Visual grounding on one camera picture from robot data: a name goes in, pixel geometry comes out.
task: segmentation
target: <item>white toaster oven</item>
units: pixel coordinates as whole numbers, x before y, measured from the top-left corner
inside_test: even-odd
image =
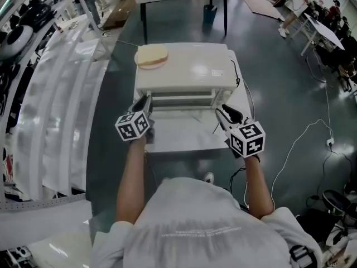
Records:
[[[151,95],[153,107],[211,108],[223,94],[237,87],[234,64],[224,44],[165,44],[168,59],[155,69],[137,67],[136,90]]]

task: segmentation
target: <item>label sticker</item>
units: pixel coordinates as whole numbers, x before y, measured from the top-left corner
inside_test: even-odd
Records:
[[[223,76],[224,75],[224,70],[212,70],[212,76]]]

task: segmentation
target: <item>gray floor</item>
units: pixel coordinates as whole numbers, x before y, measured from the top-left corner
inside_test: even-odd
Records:
[[[228,1],[228,34],[224,37],[223,3],[214,0],[218,13],[212,27],[202,24],[205,0],[164,1],[147,5],[148,40],[158,42],[225,43],[234,50],[243,78],[250,87],[255,104],[255,117],[263,126],[266,149],[260,155],[268,187],[283,166],[293,141],[309,123],[323,118],[328,123],[324,87],[310,76],[299,53],[306,38],[284,40],[277,28],[279,22],[253,14],[243,0]],[[143,44],[138,8],[133,11],[120,36],[124,41]],[[124,168],[128,144],[119,138],[114,124],[133,100],[136,47],[117,43],[109,70],[104,77],[88,153],[87,195],[92,201],[93,231],[108,231],[114,222],[115,198]],[[321,76],[315,57],[309,54],[312,69]],[[331,125],[336,152],[352,152],[357,136],[357,107],[350,97],[343,97],[336,74],[325,71],[329,81]],[[277,207],[287,206],[293,213],[306,210],[306,198],[316,193],[322,178],[322,162],[328,154],[325,145],[329,130],[320,122],[310,127],[296,143],[285,170],[274,187]],[[215,174],[215,184],[229,187],[229,179],[243,164],[226,150],[186,152],[184,154],[149,154],[147,199],[165,176],[201,178],[207,171]],[[343,156],[332,155],[326,162],[324,189],[342,191],[348,180],[350,165]],[[233,182],[233,196],[243,203],[245,175]]]

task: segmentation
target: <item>bread slice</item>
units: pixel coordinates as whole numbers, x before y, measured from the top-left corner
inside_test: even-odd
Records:
[[[138,47],[138,66],[155,65],[166,61],[167,47],[163,44],[150,44]]]

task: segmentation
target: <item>trash can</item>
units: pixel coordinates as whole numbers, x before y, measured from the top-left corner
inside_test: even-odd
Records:
[[[213,24],[214,18],[216,17],[217,6],[204,5],[203,7],[203,23]]]

